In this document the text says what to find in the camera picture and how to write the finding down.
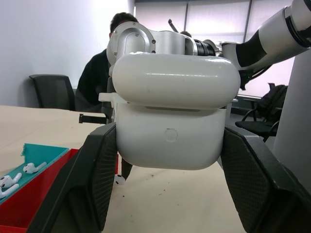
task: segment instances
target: black jacket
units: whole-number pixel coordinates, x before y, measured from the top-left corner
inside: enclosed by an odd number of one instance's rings
[[[76,111],[101,112],[102,103],[98,101],[98,95],[107,92],[108,78],[109,62],[104,50],[92,57],[84,68],[75,94]]]

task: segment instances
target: teal insert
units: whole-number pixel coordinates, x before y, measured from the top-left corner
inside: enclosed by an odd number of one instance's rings
[[[37,145],[37,144],[24,144],[24,149],[21,156],[24,156],[24,163],[15,168],[14,170],[10,171],[6,175],[11,176],[13,179],[18,173],[22,174],[22,177],[18,181],[19,188],[15,190],[17,192],[20,190],[24,185],[26,185],[29,181],[31,181],[34,177],[38,176],[41,172],[43,172],[46,168],[51,166],[56,160],[58,160],[61,156],[66,154],[69,151],[69,148],[63,147],[53,147],[53,146],[44,146],[44,145]],[[34,163],[37,167],[43,162],[47,164],[38,172],[33,174],[27,174],[23,171],[23,168],[28,163]],[[15,192],[11,195],[0,199],[0,205],[7,200],[10,196],[12,196]]]

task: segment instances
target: black hair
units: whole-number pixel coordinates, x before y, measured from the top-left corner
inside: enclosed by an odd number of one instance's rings
[[[131,22],[138,23],[138,20],[130,13],[126,13],[126,12],[117,13],[115,14],[115,16],[113,16],[111,20],[110,32],[112,33],[116,29],[116,27],[118,27],[124,21],[131,21]]]
[[[189,32],[187,32],[187,31],[182,31],[180,34],[192,37],[191,34]]]

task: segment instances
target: earbud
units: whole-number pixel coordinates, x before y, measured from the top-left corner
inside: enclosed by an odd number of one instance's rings
[[[16,184],[19,179],[21,178],[21,173],[18,173],[14,179],[12,179],[10,176],[3,176],[0,179],[0,188],[9,188],[12,187],[14,184]]]
[[[114,185],[125,184],[125,178],[122,175],[115,175],[115,180],[114,180],[113,184]]]
[[[46,162],[43,162],[39,166],[35,167],[35,165],[33,163],[28,163],[23,168],[23,171],[25,173],[28,173],[28,174],[33,174],[33,173],[38,172],[39,170],[41,170],[46,164],[47,164]]]
[[[19,184],[15,184],[12,187],[8,188],[4,192],[2,192],[2,189],[0,188],[0,199],[5,198],[6,196],[9,196],[11,193],[13,193],[15,190],[17,190],[19,187]]]

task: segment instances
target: beige table surface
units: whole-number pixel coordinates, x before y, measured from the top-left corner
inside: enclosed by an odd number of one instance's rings
[[[0,176],[23,163],[24,143],[81,147],[99,125],[79,124],[78,117],[0,106]],[[245,232],[217,163],[199,171],[134,166],[126,183],[114,186],[104,233],[203,232]]]

